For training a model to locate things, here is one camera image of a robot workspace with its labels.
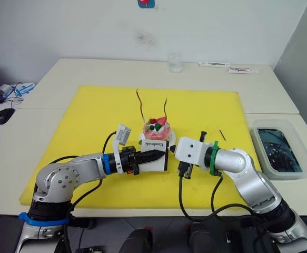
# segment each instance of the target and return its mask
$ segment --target green ring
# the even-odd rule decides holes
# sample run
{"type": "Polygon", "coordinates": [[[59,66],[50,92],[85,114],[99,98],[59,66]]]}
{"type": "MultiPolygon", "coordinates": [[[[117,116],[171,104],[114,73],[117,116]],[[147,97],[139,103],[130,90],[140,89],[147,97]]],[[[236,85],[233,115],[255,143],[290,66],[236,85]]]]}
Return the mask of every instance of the green ring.
{"type": "Polygon", "coordinates": [[[213,176],[214,176],[214,170],[215,170],[215,167],[214,167],[215,157],[216,157],[216,153],[219,149],[220,148],[218,146],[218,141],[215,141],[214,145],[213,145],[213,152],[211,154],[211,161],[210,161],[210,174],[213,175],[213,176]]]}

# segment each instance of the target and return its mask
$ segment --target black cable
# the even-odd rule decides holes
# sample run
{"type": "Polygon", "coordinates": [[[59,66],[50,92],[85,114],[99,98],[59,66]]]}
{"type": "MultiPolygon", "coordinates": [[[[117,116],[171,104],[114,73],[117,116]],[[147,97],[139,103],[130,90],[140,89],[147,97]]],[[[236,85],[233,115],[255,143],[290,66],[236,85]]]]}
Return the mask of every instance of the black cable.
{"type": "MultiPolygon", "coordinates": [[[[214,196],[215,196],[215,193],[217,191],[217,189],[219,188],[219,185],[221,184],[223,180],[223,177],[220,176],[220,179],[219,181],[216,183],[215,187],[214,187],[214,190],[212,192],[212,196],[211,196],[211,209],[212,209],[212,212],[215,213],[215,209],[214,209],[214,196]]],[[[238,217],[234,217],[234,218],[223,218],[223,217],[220,217],[218,216],[217,214],[215,214],[215,217],[220,220],[220,221],[224,221],[224,222],[231,222],[231,221],[238,221],[238,220],[241,220],[241,219],[245,219],[245,218],[251,218],[253,220],[253,223],[254,223],[254,226],[256,228],[256,233],[258,234],[258,239],[256,240],[256,243],[258,240],[260,240],[260,243],[261,243],[261,247],[262,247],[262,250],[263,252],[267,253],[267,250],[265,248],[265,245],[264,245],[264,241],[263,241],[263,235],[261,235],[260,233],[260,230],[259,230],[259,227],[258,227],[258,219],[256,216],[254,216],[254,213],[252,211],[252,209],[250,209],[249,207],[246,206],[245,208],[246,210],[248,210],[248,212],[250,212],[251,215],[242,215],[242,216],[238,216],[238,217]]]]}
{"type": "Polygon", "coordinates": [[[106,138],[105,142],[104,142],[104,145],[103,145],[103,149],[102,149],[102,153],[104,154],[105,152],[105,149],[106,149],[106,145],[107,145],[107,142],[109,141],[109,139],[111,138],[112,135],[116,134],[117,132],[112,132],[111,134],[109,134],[109,136],[106,138]]]}
{"type": "MultiPolygon", "coordinates": [[[[106,138],[104,145],[103,145],[103,151],[102,153],[105,152],[105,148],[106,145],[109,141],[109,139],[111,138],[112,135],[116,134],[116,132],[112,132],[111,134],[109,134],[109,136],[106,138]]],[[[67,159],[67,158],[72,158],[72,155],[68,156],[68,157],[64,157],[61,158],[61,160],[67,159]]],[[[80,196],[68,209],[66,217],[67,219],[70,218],[70,213],[75,209],[75,206],[82,200],[84,199],[86,196],[88,196],[90,193],[92,193],[93,191],[97,190],[101,185],[102,185],[103,179],[100,180],[100,182],[98,183],[98,185],[94,188],[92,188],[90,191],[87,191],[86,193],[84,193],[82,196],[80,196]]],[[[71,248],[70,248],[70,243],[69,243],[69,238],[68,238],[68,224],[64,224],[64,232],[63,232],[63,237],[64,237],[64,245],[65,248],[67,250],[67,253],[72,253],[71,248]]]]}
{"type": "Polygon", "coordinates": [[[80,235],[80,240],[78,241],[78,249],[81,248],[81,241],[82,241],[83,233],[84,233],[84,228],[82,229],[82,232],[81,232],[81,235],[80,235]]]}
{"type": "Polygon", "coordinates": [[[131,222],[129,222],[125,217],[123,217],[123,219],[127,222],[127,224],[129,224],[134,230],[136,230],[135,226],[131,224],[131,222]]]}
{"type": "Polygon", "coordinates": [[[66,157],[61,157],[61,158],[56,159],[55,161],[52,161],[50,164],[57,163],[59,161],[69,159],[69,158],[76,158],[76,157],[78,157],[78,155],[67,155],[66,157]]]}
{"type": "MultiPolygon", "coordinates": [[[[213,190],[213,192],[212,192],[212,196],[211,196],[211,209],[212,209],[212,212],[213,212],[213,213],[215,212],[215,209],[214,209],[214,196],[215,196],[215,193],[216,193],[217,189],[219,188],[219,185],[221,184],[222,180],[223,180],[223,177],[220,176],[220,179],[219,179],[219,181],[216,183],[216,185],[215,185],[215,187],[214,187],[214,190],[213,190]]],[[[254,213],[253,213],[252,209],[250,209],[250,208],[247,207],[247,206],[244,206],[244,207],[242,207],[242,208],[246,209],[251,215],[241,215],[241,216],[238,216],[238,217],[228,218],[228,219],[223,218],[223,217],[220,217],[220,216],[218,216],[217,214],[215,214],[214,216],[215,216],[218,220],[224,221],[224,222],[238,221],[238,220],[245,219],[245,218],[252,218],[252,219],[253,219],[252,216],[253,216],[254,213]]]]}
{"type": "Polygon", "coordinates": [[[208,220],[212,217],[214,217],[216,214],[218,214],[219,212],[227,209],[227,208],[230,208],[230,207],[240,207],[240,208],[244,208],[246,210],[248,210],[249,208],[242,205],[242,204],[229,204],[229,205],[226,205],[226,206],[223,206],[223,207],[220,207],[218,208],[216,211],[214,211],[213,213],[211,213],[210,215],[208,216],[205,216],[205,217],[202,217],[202,218],[194,218],[194,217],[191,217],[188,215],[188,213],[185,211],[185,208],[184,208],[184,205],[183,205],[183,201],[182,201],[182,188],[183,188],[183,177],[180,177],[179,178],[179,204],[180,204],[180,209],[181,211],[183,212],[183,214],[186,216],[186,218],[188,218],[190,221],[194,221],[194,222],[199,222],[199,221],[205,221],[205,220],[208,220]]]}
{"type": "MultiPolygon", "coordinates": [[[[101,185],[102,185],[103,179],[100,180],[99,184],[92,188],[90,191],[87,191],[86,193],[84,193],[82,196],[80,196],[68,209],[68,212],[66,214],[67,219],[70,218],[70,213],[75,209],[75,206],[82,200],[84,199],[86,196],[88,196],[90,193],[92,193],[93,191],[97,190],[101,185]]],[[[64,236],[64,245],[65,248],[67,250],[67,253],[72,253],[71,252],[71,248],[70,248],[70,243],[69,243],[69,238],[68,238],[68,224],[64,224],[64,232],[63,232],[63,236],[64,236]]]]}
{"type": "Polygon", "coordinates": [[[263,242],[263,239],[262,239],[263,236],[266,234],[266,232],[267,232],[267,230],[264,229],[264,230],[262,231],[262,233],[260,233],[260,234],[254,239],[254,241],[253,241],[253,250],[254,250],[255,253],[258,252],[257,244],[258,244],[258,241],[259,241],[259,240],[260,240],[260,242],[261,242],[262,250],[263,250],[264,252],[267,252],[267,250],[266,250],[266,248],[265,248],[265,245],[264,245],[264,242],[263,242]]]}

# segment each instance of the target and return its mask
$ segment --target wall stain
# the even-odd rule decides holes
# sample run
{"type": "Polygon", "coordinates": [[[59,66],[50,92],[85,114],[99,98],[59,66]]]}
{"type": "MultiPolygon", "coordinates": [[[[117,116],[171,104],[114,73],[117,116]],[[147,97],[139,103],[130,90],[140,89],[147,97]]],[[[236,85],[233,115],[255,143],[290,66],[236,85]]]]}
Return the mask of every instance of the wall stain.
{"type": "Polygon", "coordinates": [[[135,40],[140,46],[146,46],[148,48],[154,48],[158,45],[154,35],[143,30],[138,30],[135,32],[135,40]]]}

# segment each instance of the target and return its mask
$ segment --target glass of water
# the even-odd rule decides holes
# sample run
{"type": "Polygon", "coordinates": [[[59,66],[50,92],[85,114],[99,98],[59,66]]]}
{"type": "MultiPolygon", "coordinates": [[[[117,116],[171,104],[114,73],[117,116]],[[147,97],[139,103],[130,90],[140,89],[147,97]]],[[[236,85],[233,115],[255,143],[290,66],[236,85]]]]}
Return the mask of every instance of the glass of water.
{"type": "Polygon", "coordinates": [[[172,73],[179,73],[181,70],[181,52],[169,52],[168,54],[168,66],[172,73]]]}

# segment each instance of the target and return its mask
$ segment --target clear plastic container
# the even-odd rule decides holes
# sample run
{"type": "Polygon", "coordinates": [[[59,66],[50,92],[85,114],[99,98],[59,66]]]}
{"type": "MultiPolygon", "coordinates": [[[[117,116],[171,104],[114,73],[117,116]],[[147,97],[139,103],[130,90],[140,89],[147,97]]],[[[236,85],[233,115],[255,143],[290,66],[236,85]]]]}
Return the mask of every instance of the clear plastic container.
{"type": "Polygon", "coordinates": [[[307,150],[287,120],[256,120],[250,130],[261,169],[270,179],[307,177],[307,150]]]}

